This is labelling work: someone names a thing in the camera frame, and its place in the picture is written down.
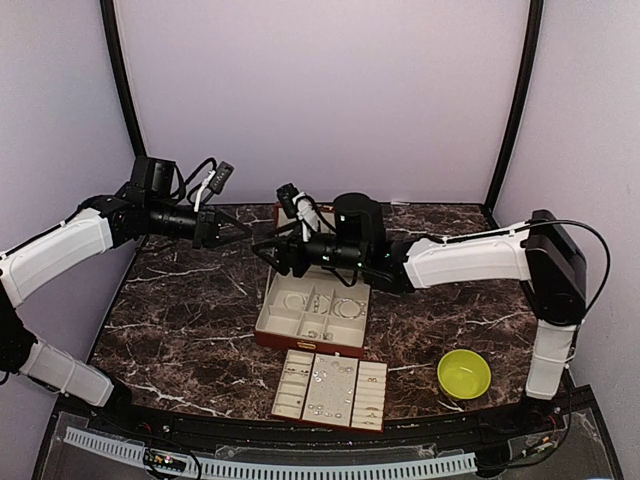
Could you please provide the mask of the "red jewelry box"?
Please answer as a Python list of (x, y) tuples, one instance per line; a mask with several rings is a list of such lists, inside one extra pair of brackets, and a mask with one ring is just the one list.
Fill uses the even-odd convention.
[[(347, 287), (333, 273), (319, 266), (311, 266), (301, 278), (291, 274), (283, 276), (270, 268), (273, 273), (254, 328), (258, 345), (356, 358), (364, 355), (370, 287), (363, 280)], [(290, 292), (306, 296), (303, 310), (284, 307), (283, 299)], [(365, 301), (366, 315), (355, 320), (334, 316), (333, 306), (340, 298)]]

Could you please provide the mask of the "red jewelry tray insert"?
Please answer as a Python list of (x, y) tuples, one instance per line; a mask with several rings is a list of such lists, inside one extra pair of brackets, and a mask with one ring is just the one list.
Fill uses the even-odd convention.
[(287, 352), (271, 415), (331, 428), (384, 429), (388, 367), (346, 356)]

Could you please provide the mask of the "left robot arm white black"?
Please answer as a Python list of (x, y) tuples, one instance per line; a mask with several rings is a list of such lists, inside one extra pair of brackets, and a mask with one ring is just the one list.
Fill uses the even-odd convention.
[(139, 156), (129, 179), (113, 194), (79, 203), (66, 219), (1, 253), (1, 370), (102, 409), (120, 436), (141, 427), (125, 400), (126, 386), (29, 330), (19, 316), (26, 301), (95, 258), (148, 235), (213, 249), (250, 238), (251, 228), (211, 205), (234, 172), (213, 158), (182, 175), (172, 160)]

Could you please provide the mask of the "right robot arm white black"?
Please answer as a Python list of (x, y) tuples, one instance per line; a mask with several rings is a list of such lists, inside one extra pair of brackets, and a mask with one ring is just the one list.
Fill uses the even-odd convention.
[(527, 398), (511, 410), (510, 424), (530, 434), (547, 420), (546, 400), (556, 395), (597, 299), (587, 294), (586, 257), (566, 231), (580, 222), (536, 210), (523, 222), (481, 233), (391, 241), (381, 204), (363, 193), (336, 197), (332, 222), (291, 184), (279, 188), (277, 198), (289, 222), (252, 251), (282, 275), (302, 277), (312, 266), (334, 275), (351, 271), (370, 287), (394, 294), (496, 279), (525, 285), (537, 330)]

